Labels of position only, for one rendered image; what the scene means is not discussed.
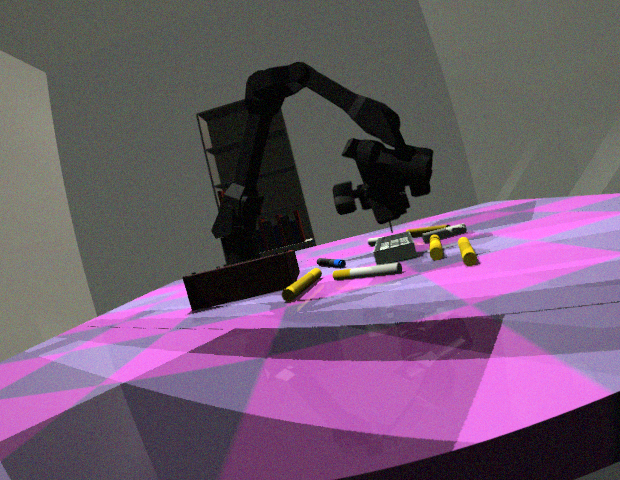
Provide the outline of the grey keyboard with white letter keys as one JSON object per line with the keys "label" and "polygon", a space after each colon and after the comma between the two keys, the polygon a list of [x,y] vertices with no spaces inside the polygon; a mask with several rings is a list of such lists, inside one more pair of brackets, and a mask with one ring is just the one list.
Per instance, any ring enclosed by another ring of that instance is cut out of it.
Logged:
{"label": "grey keyboard with white letter keys", "polygon": [[378,266],[416,259],[417,253],[410,232],[405,231],[377,238],[373,256]]}

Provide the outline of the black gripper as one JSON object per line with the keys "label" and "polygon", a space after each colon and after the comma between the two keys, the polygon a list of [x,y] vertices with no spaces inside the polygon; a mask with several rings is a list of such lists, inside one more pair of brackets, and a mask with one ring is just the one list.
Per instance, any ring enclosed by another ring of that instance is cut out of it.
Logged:
{"label": "black gripper", "polygon": [[[363,181],[363,184],[357,186],[356,187],[357,190],[355,191],[352,188],[353,185],[351,181],[341,183],[341,184],[335,184],[333,186],[335,207],[336,207],[337,212],[340,215],[352,213],[357,210],[355,198],[360,199],[362,208],[364,210],[371,208],[371,206],[367,204],[365,196],[364,196],[365,189],[366,190],[367,189],[381,190],[385,188],[387,185],[394,184],[395,190],[399,190],[400,193],[405,192],[404,189],[406,185],[403,185],[398,182],[394,182],[392,180],[392,176],[390,175],[383,178],[383,180],[377,181],[377,182],[369,182],[363,179],[362,177],[361,179]],[[418,188],[410,187],[410,186],[409,188],[410,188],[412,196],[414,197],[421,196],[421,195],[425,196],[425,195],[429,195],[430,183],[428,183],[426,190],[422,190],[422,189],[418,189]]]}

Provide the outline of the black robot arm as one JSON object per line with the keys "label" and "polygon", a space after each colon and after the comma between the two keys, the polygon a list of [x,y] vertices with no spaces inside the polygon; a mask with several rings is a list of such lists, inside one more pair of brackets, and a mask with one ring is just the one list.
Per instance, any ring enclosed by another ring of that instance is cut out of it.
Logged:
{"label": "black robot arm", "polygon": [[[390,175],[394,182],[427,189],[434,153],[405,144],[400,119],[389,106],[344,88],[304,62],[258,70],[246,82],[248,118],[234,180],[223,195],[211,229],[216,239],[223,237],[224,267],[261,258],[252,231],[261,215],[263,196],[258,194],[257,181],[270,122],[284,99],[304,87],[344,109],[365,133],[395,147],[388,149],[375,140],[349,139],[341,156],[356,161],[363,179],[377,182]],[[394,184],[381,190],[365,189],[364,196],[379,224],[399,218],[409,208],[406,193],[395,190]]]}

